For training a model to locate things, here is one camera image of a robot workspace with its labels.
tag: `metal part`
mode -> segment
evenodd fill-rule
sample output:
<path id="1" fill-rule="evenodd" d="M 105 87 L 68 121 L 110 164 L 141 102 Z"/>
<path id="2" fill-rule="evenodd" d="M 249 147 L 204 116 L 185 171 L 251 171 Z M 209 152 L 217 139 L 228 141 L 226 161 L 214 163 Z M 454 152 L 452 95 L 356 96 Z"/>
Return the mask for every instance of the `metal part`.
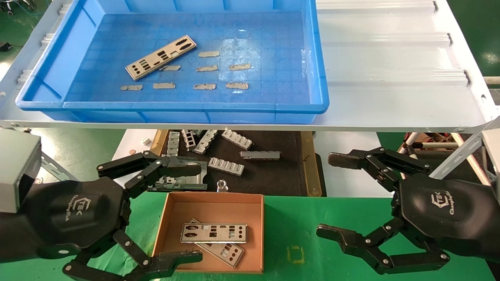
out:
<path id="1" fill-rule="evenodd" d="M 249 84 L 248 83 L 232 82 L 232 83 L 227 83 L 225 85 L 225 87 L 228 88 L 228 89 L 247 90 L 249 88 Z"/>
<path id="2" fill-rule="evenodd" d="M 175 89 L 174 83 L 153 83 L 153 89 Z"/>
<path id="3" fill-rule="evenodd" d="M 196 147 L 196 141 L 193 133 L 191 130 L 182 130 L 182 136 L 184 137 L 187 151 L 192 151 Z"/>
<path id="4" fill-rule="evenodd" d="M 142 85 L 123 85 L 120 87 L 120 90 L 122 91 L 140 91 L 142 89 Z"/>
<path id="5" fill-rule="evenodd" d="M 196 72 L 216 71 L 218 69 L 219 69 L 219 67 L 217 66 L 217 64 L 215 64 L 215 65 L 211 65 L 211 66 L 197 67 Z"/>
<path id="6" fill-rule="evenodd" d="M 228 192 L 228 183 L 224 179 L 217 181 L 217 192 Z"/>
<path id="7" fill-rule="evenodd" d="M 439 165 L 429 177 L 442 180 L 469 155 L 476 151 L 482 145 L 481 133 L 471 135 L 462 145 L 460 145 L 441 165 Z"/>
<path id="8" fill-rule="evenodd" d="M 181 133 L 178 131 L 170 131 L 168 133 L 168 145 L 166 147 L 167 156 L 178 156 L 179 155 L 179 140 L 181 138 Z"/>
<path id="9" fill-rule="evenodd" d="M 192 87 L 195 90 L 215 90 L 217 88 L 216 84 L 196 84 Z"/>
<path id="10" fill-rule="evenodd" d="M 196 48 L 196 43 L 191 40 L 189 36 L 184 35 L 170 44 L 127 65 L 126 70 L 132 79 L 138 80 L 194 48 Z"/>
<path id="11" fill-rule="evenodd" d="M 246 151 L 253 145 L 251 140 L 232 130 L 225 130 L 222 137 Z"/>
<path id="12" fill-rule="evenodd" d="M 148 190 L 156 192 L 171 192 L 178 190 L 207 190 L 208 185 L 206 183 L 203 183 L 203 179 L 208 172 L 208 163 L 206 161 L 197 161 L 197 159 L 194 157 L 178 156 L 177 159 L 182 164 L 200 165 L 201 172 L 194 176 L 180 176 L 176 178 L 163 176 L 154 183 L 154 186 L 149 187 Z"/>
<path id="13" fill-rule="evenodd" d="M 41 167 L 56 179 L 62 181 L 78 181 L 78 179 L 63 168 L 54 159 L 50 158 L 43 151 L 41 152 Z"/>
<path id="14" fill-rule="evenodd" d="M 246 243 L 247 225 L 244 223 L 184 223 L 181 243 Z"/>
<path id="15" fill-rule="evenodd" d="M 196 148 L 193 151 L 195 153 L 204 155 L 216 136 L 217 136 L 217 130 L 207 130 L 205 132 L 205 135 L 203 135 L 203 137 L 198 142 L 198 145 L 196 145 Z"/>
<path id="16" fill-rule="evenodd" d="M 191 221 L 189 221 L 189 223 L 200 224 L 200 222 L 194 218 L 192 218 Z M 195 243 L 195 244 L 232 268 L 236 268 L 236 265 L 240 261 L 240 258 L 243 256 L 243 253 L 245 252 L 245 250 L 242 247 L 234 243 L 227 243 L 227 244 Z"/>
<path id="17" fill-rule="evenodd" d="M 201 51 L 198 54 L 198 57 L 200 58 L 211 58 L 211 57 L 218 57 L 221 54 L 220 51 L 214 50 L 214 51 Z"/>
<path id="18" fill-rule="evenodd" d="M 208 162 L 208 167 L 241 177 L 245 165 L 236 164 L 233 162 L 212 157 L 210 158 L 210 162 Z"/>
<path id="19" fill-rule="evenodd" d="M 280 151 L 241 151 L 239 155 L 248 160 L 279 160 Z"/>
<path id="20" fill-rule="evenodd" d="M 245 64 L 233 64 L 229 66 L 230 71 L 247 70 L 251 67 L 250 63 Z"/>
<path id="21" fill-rule="evenodd" d="M 165 65 L 164 67 L 161 67 L 159 71 L 178 71 L 180 69 L 180 65 Z"/>

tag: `small metal component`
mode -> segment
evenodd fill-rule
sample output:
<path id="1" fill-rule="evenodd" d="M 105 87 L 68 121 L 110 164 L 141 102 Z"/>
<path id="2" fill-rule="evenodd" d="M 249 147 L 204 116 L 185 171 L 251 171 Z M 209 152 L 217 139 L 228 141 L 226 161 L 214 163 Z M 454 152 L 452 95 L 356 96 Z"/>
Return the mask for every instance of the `small metal component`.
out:
<path id="1" fill-rule="evenodd" d="M 194 90 L 215 90 L 216 84 L 196 84 L 192 87 Z"/>
<path id="2" fill-rule="evenodd" d="M 254 144 L 248 138 L 232 130 L 225 130 L 222 133 L 222 137 L 246 151 Z"/>
<path id="3" fill-rule="evenodd" d="M 173 61 L 178 56 L 196 48 L 196 43 L 184 35 L 170 44 L 157 49 L 147 56 L 127 65 L 126 71 L 132 79 L 138 80 Z"/>
<path id="4" fill-rule="evenodd" d="M 229 66 L 230 71 L 237 71 L 237 70 L 247 70 L 251 67 L 250 63 L 246 64 L 233 64 Z"/>
<path id="5" fill-rule="evenodd" d="M 184 137 L 187 151 L 193 150 L 196 147 L 196 141 L 191 130 L 182 130 L 182 136 Z"/>
<path id="6" fill-rule="evenodd" d="M 164 67 L 160 68 L 159 71 L 178 71 L 180 69 L 180 65 L 165 65 Z"/>
<path id="7" fill-rule="evenodd" d="M 204 155 L 205 152 L 207 152 L 207 149 L 209 148 L 212 141 L 216 138 L 216 136 L 217 136 L 217 130 L 207 130 L 205 132 L 205 135 L 201 138 L 201 140 L 198 142 L 198 145 L 193 151 L 195 153 Z"/>
<path id="8" fill-rule="evenodd" d="M 244 223 L 184 223 L 181 243 L 246 243 L 247 225 Z"/>
<path id="9" fill-rule="evenodd" d="M 199 221 L 192 218 L 190 224 L 200 224 Z M 234 243 L 195 243 L 198 247 L 209 252 L 217 259 L 221 260 L 228 266 L 235 268 L 245 250 Z"/>
<path id="10" fill-rule="evenodd" d="M 153 83 L 153 89 L 175 89 L 174 83 Z"/>
<path id="11" fill-rule="evenodd" d="M 179 139 L 181 138 L 181 133 L 178 131 L 170 131 L 168 133 L 168 144 L 166 147 L 167 156 L 178 156 L 179 155 Z"/>
<path id="12" fill-rule="evenodd" d="M 145 138 L 141 139 L 141 140 L 140 140 L 140 142 L 141 142 L 143 145 L 147 146 L 147 145 L 149 145 L 149 144 L 151 143 L 151 140 L 150 140 L 150 138 L 149 138 L 149 137 L 145 137 Z"/>
<path id="13" fill-rule="evenodd" d="M 142 85 L 123 85 L 120 87 L 121 91 L 140 91 L 142 89 Z"/>
<path id="14" fill-rule="evenodd" d="M 241 151 L 239 155 L 242 159 L 248 160 L 279 160 L 280 151 Z"/>
<path id="15" fill-rule="evenodd" d="M 219 179 L 217 181 L 217 192 L 227 192 L 228 189 L 228 183 L 225 180 Z"/>
<path id="16" fill-rule="evenodd" d="M 228 89 L 240 89 L 240 90 L 247 90 L 249 88 L 248 83 L 227 83 L 225 85 L 226 88 Z"/>
<path id="17" fill-rule="evenodd" d="M 219 67 L 217 67 L 217 64 L 215 64 L 215 65 L 212 65 L 212 66 L 197 67 L 196 68 L 196 72 L 216 71 L 218 69 L 219 69 Z"/>
<path id="18" fill-rule="evenodd" d="M 241 177 L 243 174 L 244 165 L 236 164 L 233 162 L 229 162 L 226 160 L 222 160 L 219 158 L 212 157 L 210 158 L 210 162 L 208 162 L 208 167 L 212 169 L 216 169 L 222 172 L 226 172 L 229 174 L 233 174 Z"/>
<path id="19" fill-rule="evenodd" d="M 221 54 L 220 51 L 214 50 L 214 51 L 201 51 L 198 54 L 198 57 L 200 58 L 211 58 L 211 57 L 218 57 Z"/>

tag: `silver metal part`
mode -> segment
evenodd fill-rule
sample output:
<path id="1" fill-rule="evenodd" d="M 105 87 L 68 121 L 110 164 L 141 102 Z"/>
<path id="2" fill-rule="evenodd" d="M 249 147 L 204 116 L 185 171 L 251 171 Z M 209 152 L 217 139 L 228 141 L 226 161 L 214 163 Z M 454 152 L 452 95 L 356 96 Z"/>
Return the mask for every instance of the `silver metal part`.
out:
<path id="1" fill-rule="evenodd" d="M 244 223 L 184 223 L 181 243 L 246 243 L 247 225 Z"/>
<path id="2" fill-rule="evenodd" d="M 212 141 L 216 138 L 216 136 L 217 136 L 217 130 L 207 130 L 205 132 L 205 135 L 203 135 L 203 137 L 198 142 L 198 145 L 196 145 L 196 148 L 193 151 L 195 153 L 204 155 L 205 152 L 207 152 L 207 149 L 209 148 Z"/>
<path id="3" fill-rule="evenodd" d="M 195 90 L 215 90 L 217 88 L 216 84 L 196 84 L 192 87 Z"/>
<path id="4" fill-rule="evenodd" d="M 37 135 L 0 128 L 0 144 L 0 212 L 17 213 L 23 199 L 19 189 L 29 189 L 26 179 L 35 179 L 40 170 L 42 143 Z"/>
<path id="5" fill-rule="evenodd" d="M 200 224 L 199 221 L 192 218 L 190 224 Z M 221 260 L 228 266 L 236 268 L 245 250 L 234 243 L 195 243 L 198 247 L 209 252 L 217 259 Z"/>
<path id="6" fill-rule="evenodd" d="M 279 160 L 280 151 L 241 151 L 241 158 L 248 160 Z"/>
<path id="7" fill-rule="evenodd" d="M 217 192 L 227 192 L 228 189 L 228 183 L 224 179 L 217 181 Z"/>
<path id="8" fill-rule="evenodd" d="M 222 137 L 246 151 L 254 144 L 248 138 L 232 130 L 225 130 L 222 133 Z"/>
<path id="9" fill-rule="evenodd" d="M 142 85 L 123 85 L 120 87 L 121 91 L 140 91 L 142 89 Z"/>
<path id="10" fill-rule="evenodd" d="M 237 71 L 237 70 L 247 70 L 251 67 L 250 63 L 245 63 L 245 64 L 233 64 L 229 66 L 230 71 Z"/>
<path id="11" fill-rule="evenodd" d="M 163 176 L 154 186 L 150 187 L 151 191 L 175 191 L 175 190 L 207 190 L 207 184 L 203 183 L 203 179 L 207 175 L 206 161 L 197 161 L 194 157 L 177 157 L 180 163 L 186 165 L 200 165 L 201 173 L 193 176 L 169 177 Z"/>
<path id="12" fill-rule="evenodd" d="M 196 43 L 191 40 L 189 36 L 184 35 L 170 44 L 159 48 L 147 56 L 127 65 L 125 69 L 128 74 L 130 74 L 132 79 L 138 80 L 173 61 L 176 57 L 182 56 L 193 50 L 194 48 L 196 48 Z"/>
<path id="13" fill-rule="evenodd" d="M 248 83 L 237 83 L 237 82 L 234 82 L 234 83 L 227 83 L 225 85 L 225 87 L 228 88 L 228 89 L 247 90 L 249 88 L 249 84 Z"/>
<path id="14" fill-rule="evenodd" d="M 184 137 L 187 151 L 193 150 L 196 147 L 196 141 L 191 130 L 182 130 L 182 136 Z"/>
<path id="15" fill-rule="evenodd" d="M 179 155 L 179 139 L 181 138 L 181 133 L 178 131 L 168 132 L 168 144 L 166 146 L 167 156 L 178 156 Z"/>
<path id="16" fill-rule="evenodd" d="M 160 68 L 159 71 L 178 71 L 180 69 L 180 65 L 165 65 L 164 67 Z"/>
<path id="17" fill-rule="evenodd" d="M 219 67 L 216 65 L 197 67 L 196 72 L 216 71 Z"/>
<path id="18" fill-rule="evenodd" d="M 153 89 L 175 89 L 174 83 L 153 83 Z"/>
<path id="19" fill-rule="evenodd" d="M 216 169 L 222 172 L 226 172 L 229 174 L 233 174 L 241 177 L 243 174 L 244 165 L 236 164 L 233 162 L 229 162 L 226 160 L 222 160 L 219 158 L 212 157 L 210 158 L 210 162 L 208 162 L 208 167 L 212 169 Z"/>
<path id="20" fill-rule="evenodd" d="M 218 57 L 221 54 L 220 51 L 214 50 L 214 51 L 201 51 L 198 54 L 198 57 L 200 58 L 211 58 L 211 57 Z"/>

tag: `metal bracket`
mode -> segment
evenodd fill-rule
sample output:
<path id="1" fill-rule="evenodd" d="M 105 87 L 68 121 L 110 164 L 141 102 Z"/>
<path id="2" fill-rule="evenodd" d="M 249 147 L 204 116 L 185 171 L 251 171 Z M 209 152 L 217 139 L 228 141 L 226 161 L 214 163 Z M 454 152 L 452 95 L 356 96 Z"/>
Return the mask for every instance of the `metal bracket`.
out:
<path id="1" fill-rule="evenodd" d="M 62 181 L 78 181 L 78 179 L 59 165 L 54 159 L 50 158 L 43 151 L 41 152 L 41 167 L 56 179 Z"/>

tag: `white metal shelf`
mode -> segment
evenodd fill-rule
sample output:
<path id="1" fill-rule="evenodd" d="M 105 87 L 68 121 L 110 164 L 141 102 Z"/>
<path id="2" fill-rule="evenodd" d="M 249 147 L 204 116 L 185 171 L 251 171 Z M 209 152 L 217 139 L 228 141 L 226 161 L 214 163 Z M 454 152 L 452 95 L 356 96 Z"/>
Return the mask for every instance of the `white metal shelf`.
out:
<path id="1" fill-rule="evenodd" d="M 499 115 L 446 0 L 316 0 L 330 107 L 310 125 L 54 121 L 14 101 L 66 1 L 52 2 L 0 82 L 0 126 L 476 133 Z"/>

